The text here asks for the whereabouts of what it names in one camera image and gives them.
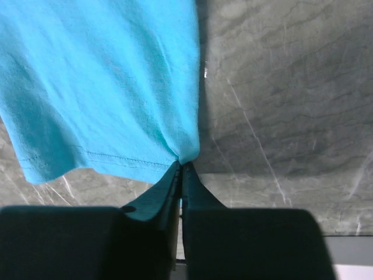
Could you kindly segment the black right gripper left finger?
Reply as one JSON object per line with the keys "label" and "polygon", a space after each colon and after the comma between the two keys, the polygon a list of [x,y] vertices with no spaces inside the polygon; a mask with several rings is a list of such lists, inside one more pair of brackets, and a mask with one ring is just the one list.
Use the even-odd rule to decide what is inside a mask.
{"label": "black right gripper left finger", "polygon": [[169,279],[181,165],[122,206],[1,208],[2,279]]}

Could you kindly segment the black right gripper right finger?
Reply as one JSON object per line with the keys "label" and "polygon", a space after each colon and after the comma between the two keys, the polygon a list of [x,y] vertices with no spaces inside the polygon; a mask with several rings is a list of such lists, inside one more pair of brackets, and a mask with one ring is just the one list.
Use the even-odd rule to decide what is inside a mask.
{"label": "black right gripper right finger", "polygon": [[191,163],[182,171],[189,279],[335,279],[321,230],[308,211],[228,208]]}

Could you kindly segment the teal t shirt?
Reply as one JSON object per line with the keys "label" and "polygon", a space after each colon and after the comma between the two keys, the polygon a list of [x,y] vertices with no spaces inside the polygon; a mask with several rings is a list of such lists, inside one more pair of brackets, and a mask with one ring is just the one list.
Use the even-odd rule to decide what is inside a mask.
{"label": "teal t shirt", "polygon": [[194,160],[199,70],[195,1],[1,2],[1,118],[29,183]]}

